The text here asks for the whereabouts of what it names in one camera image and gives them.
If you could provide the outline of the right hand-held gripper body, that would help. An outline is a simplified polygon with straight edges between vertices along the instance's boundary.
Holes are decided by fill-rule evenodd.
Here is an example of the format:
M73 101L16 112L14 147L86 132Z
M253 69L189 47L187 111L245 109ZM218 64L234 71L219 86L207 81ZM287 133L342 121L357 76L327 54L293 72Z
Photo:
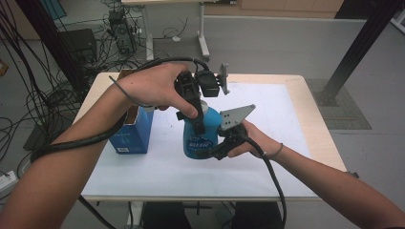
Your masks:
M250 104L220 112L222 124L217 129L217 134L224 139L222 143L225 144L227 153L245 143L247 133L242 121L255 108L256 106L254 104Z

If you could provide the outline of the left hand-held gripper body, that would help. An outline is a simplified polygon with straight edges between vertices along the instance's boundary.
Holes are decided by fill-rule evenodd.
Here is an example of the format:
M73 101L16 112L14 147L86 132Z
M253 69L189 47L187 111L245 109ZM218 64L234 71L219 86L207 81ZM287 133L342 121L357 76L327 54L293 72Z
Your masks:
M203 108L201 105L201 95L204 97L217 97L220 91L228 94L227 72L228 64L223 63L217 74L210 70L180 73L175 81L175 90L197 111L196 120L203 120Z

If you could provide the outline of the blue plastic bottle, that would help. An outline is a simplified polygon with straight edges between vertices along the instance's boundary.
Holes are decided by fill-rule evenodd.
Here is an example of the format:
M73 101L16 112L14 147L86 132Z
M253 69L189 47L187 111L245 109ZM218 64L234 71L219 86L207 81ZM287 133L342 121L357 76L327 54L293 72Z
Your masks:
M187 157L193 159L211 158L208 151L218 145L217 129L222 123L222 117L216 110L209 107L203 100L201 105L204 134L196 135L190 121L188 119L184 120L183 152Z

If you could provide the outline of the blue cardboard box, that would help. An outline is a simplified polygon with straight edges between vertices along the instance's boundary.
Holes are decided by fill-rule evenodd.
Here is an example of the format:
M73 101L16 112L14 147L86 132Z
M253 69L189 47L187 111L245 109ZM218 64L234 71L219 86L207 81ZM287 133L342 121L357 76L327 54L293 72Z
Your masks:
M133 105L127 112L123 126L110 137L118 154L146 154L151 134L153 112Z

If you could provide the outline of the person's right hand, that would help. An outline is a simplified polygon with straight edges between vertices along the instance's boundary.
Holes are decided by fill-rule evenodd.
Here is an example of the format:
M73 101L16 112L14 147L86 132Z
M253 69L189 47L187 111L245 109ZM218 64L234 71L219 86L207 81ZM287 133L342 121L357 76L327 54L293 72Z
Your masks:
M240 156L241 154L251 152L257 157L265 156L267 158L275 158L281 153L284 148L283 143L277 142L276 140L272 139L247 120L244 120L242 124L246 129L247 136L258 145L262 152L257 150L250 143L246 142L231 150L227 154L228 157Z

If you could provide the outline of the person's left hand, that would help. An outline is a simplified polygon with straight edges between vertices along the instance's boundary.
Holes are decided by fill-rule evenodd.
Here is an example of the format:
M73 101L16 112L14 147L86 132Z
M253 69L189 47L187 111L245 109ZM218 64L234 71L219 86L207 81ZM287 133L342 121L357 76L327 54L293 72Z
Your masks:
M174 107L186 117L195 118L195 107L184 100L175 90L174 82L180 73L188 70L183 63L163 63L120 79L118 85L139 105Z

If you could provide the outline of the white table mat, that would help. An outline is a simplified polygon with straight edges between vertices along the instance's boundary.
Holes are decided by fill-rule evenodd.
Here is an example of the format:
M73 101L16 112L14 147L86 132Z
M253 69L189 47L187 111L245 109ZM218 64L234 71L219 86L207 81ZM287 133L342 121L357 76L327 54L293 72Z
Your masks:
M208 98L224 111L253 104L247 117L260 130L308 156L309 149L283 84L230 83L230 93ZM183 123L173 108L155 112L148 152L119 155L107 144L82 195L86 198L277 198L265 163L249 153L218 160L192 159L183 153Z

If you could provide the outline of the white desk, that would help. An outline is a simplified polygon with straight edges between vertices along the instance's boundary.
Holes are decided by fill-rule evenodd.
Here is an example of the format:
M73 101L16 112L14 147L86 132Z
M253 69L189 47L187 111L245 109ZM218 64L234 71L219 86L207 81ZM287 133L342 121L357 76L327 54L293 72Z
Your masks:
M202 51L202 56L209 58L210 53L204 36L204 4L208 2L218 2L219 0L121 0L125 6L137 6L140 8L145 35L145 57L147 60L153 60L154 39L149 29L149 16L147 5L167 5L167 4L197 4L199 6L199 28L197 29L197 39Z

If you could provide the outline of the wooden table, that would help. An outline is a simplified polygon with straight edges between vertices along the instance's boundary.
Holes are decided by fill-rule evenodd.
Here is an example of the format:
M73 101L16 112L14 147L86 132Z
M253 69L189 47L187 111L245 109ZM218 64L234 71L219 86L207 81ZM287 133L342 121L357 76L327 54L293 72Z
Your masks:
M339 155L336 146L330 136L330 132L321 116L317 105L309 91L309 86L301 75L290 74L241 74L232 73L228 76L230 83L247 84L283 84L287 87L293 108L303 131L309 149L308 157L327 164L338 170L344 170L345 165ZM314 200L317 196L297 178L292 176L281 166L275 166L275 176L271 177L279 197L284 196L288 200ZM88 200L144 200L144 201L209 201L209 200L276 200L277 198L255 198L255 199L196 199L196 198L158 198L158 199L129 199L129 198L86 198Z

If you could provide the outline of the wooden cabinet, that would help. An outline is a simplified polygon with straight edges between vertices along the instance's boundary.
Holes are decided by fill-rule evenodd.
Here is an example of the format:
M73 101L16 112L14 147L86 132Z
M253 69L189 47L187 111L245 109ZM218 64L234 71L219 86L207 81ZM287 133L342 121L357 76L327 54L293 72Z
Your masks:
M333 18L345 0L229 0L208 3L206 15Z

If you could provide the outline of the computer tower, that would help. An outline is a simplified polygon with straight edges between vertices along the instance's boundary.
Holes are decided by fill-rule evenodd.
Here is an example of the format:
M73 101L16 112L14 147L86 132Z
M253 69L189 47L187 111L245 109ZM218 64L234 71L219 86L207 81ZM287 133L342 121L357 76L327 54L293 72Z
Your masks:
M125 18L124 10L110 10L108 20L113 37L117 41L119 53L134 53L136 51L135 39Z

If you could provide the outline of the grey grid floor mat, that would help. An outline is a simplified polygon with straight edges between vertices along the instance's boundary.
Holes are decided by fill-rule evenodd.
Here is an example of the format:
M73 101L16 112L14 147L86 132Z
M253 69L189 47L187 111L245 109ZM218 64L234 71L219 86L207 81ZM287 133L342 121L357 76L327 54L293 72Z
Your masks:
M372 128L345 87L330 103L322 103L321 91L328 80L307 79L306 82L329 130L370 130Z

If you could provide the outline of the black equipment case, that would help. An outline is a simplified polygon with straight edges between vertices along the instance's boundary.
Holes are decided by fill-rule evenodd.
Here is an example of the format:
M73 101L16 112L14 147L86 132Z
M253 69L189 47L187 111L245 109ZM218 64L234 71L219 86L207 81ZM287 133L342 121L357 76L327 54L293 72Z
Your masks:
M96 61L96 39L91 29L61 31L59 35L77 63Z

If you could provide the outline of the white power strip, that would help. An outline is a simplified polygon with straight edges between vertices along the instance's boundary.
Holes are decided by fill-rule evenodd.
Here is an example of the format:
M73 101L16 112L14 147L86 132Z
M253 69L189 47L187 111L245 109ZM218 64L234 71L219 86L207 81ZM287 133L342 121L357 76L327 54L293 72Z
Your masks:
M0 198L5 197L18 182L14 171L9 171L0 176Z

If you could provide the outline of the black metal frame post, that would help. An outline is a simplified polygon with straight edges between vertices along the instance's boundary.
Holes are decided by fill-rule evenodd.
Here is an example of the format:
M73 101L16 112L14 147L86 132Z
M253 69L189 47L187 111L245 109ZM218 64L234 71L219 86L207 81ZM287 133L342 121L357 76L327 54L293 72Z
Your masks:
M319 106L337 105L339 92L402 4L405 4L405 0L382 0L376 6L329 81L320 92L314 94Z
M74 62L64 45L53 19L46 12L40 0L15 0L25 14L33 29L45 44L58 67L78 94L90 90L81 69Z

